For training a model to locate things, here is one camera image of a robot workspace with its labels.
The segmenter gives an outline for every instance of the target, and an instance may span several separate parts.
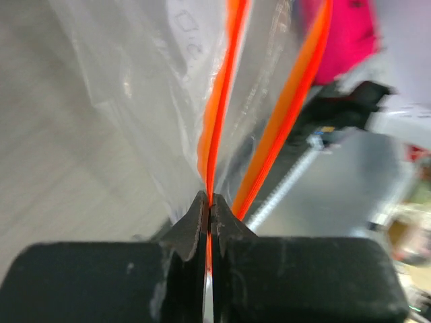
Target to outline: floor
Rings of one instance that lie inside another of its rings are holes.
[[[34,242],[130,240],[167,220],[149,174],[90,105],[47,0],[0,1],[0,277]]]

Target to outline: pink object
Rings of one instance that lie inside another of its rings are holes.
[[[309,26],[321,1],[302,0]],[[374,53],[376,35],[368,0],[334,0],[328,43],[315,83],[328,84]]]

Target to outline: clear plastic bag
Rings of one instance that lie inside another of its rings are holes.
[[[229,203],[306,37],[298,2],[248,1],[215,175]],[[199,141],[238,0],[50,3],[92,104],[136,146],[177,221],[204,188]]]

